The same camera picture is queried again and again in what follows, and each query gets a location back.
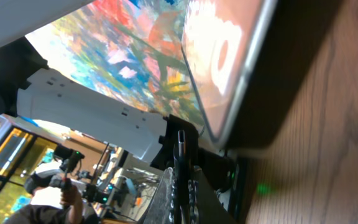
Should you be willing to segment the brown Galaxy smartphone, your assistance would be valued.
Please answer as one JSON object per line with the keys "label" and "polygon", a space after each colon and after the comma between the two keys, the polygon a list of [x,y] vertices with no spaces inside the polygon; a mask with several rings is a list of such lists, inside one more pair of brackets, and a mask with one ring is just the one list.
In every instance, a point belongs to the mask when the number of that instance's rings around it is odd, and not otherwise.
{"label": "brown Galaxy smartphone", "polygon": [[191,0],[181,50],[209,138],[223,148],[234,127],[278,0]]}

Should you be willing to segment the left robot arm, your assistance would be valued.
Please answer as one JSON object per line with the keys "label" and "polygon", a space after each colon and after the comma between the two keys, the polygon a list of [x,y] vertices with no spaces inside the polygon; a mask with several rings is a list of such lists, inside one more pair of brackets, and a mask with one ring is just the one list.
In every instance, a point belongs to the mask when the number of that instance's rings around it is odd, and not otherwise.
{"label": "left robot arm", "polygon": [[178,133],[184,131],[191,163],[202,168],[214,190],[234,184],[235,165],[199,145],[199,132],[175,115],[126,105],[70,80],[49,67],[26,38],[0,47],[0,115],[61,124],[117,144],[152,167],[173,165]]}

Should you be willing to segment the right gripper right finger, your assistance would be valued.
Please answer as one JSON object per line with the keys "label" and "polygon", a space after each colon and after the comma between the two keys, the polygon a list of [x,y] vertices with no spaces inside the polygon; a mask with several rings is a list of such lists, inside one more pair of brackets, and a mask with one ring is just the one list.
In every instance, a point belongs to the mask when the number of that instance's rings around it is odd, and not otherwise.
{"label": "right gripper right finger", "polygon": [[191,222],[197,224],[236,224],[221,205],[201,168],[191,180]]}

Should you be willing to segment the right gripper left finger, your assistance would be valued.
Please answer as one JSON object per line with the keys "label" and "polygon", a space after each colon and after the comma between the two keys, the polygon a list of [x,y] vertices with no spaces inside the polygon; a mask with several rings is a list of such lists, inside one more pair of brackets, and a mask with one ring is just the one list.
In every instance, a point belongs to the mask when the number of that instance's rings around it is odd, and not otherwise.
{"label": "right gripper left finger", "polygon": [[174,171],[171,167],[164,170],[158,187],[138,224],[172,224]]}

